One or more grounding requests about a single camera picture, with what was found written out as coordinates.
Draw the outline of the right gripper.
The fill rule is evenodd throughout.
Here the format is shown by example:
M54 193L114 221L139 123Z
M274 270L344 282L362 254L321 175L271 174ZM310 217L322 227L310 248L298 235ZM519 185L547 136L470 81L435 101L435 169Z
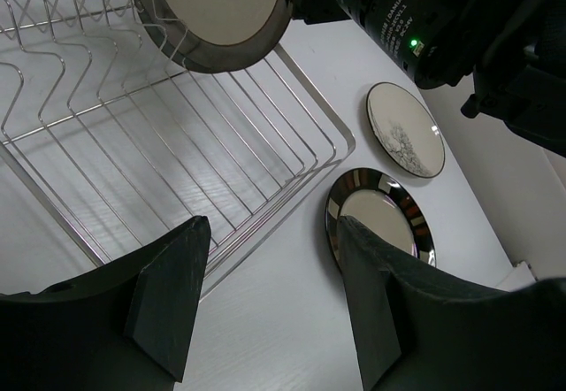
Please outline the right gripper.
M440 0L286 0L307 25L354 21L416 84L436 88L432 54L442 34Z

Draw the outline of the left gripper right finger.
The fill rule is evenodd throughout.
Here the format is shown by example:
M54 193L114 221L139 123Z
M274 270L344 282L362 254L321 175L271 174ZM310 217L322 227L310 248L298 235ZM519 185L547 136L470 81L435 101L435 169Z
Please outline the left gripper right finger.
M564 389L564 279L502 291L431 267L354 218L337 235L365 389Z

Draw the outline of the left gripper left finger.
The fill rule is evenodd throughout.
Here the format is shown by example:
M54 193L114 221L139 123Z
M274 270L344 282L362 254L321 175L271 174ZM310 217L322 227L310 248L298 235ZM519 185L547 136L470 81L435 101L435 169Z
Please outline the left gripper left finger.
M211 241L196 216L38 294L1 297L3 383L179 383Z

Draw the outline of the brown rimmed cream plate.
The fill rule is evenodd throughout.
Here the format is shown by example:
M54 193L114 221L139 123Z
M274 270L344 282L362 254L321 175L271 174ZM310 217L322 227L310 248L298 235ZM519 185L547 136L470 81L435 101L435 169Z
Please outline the brown rimmed cream plate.
M151 41L197 73L248 68L278 44L291 20L287 0L132 0Z

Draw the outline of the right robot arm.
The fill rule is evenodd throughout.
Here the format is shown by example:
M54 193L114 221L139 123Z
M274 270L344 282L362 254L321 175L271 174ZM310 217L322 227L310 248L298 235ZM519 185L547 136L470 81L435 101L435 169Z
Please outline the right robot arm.
M470 119L565 152L565 0L287 0L309 25L353 20L421 89L474 90Z

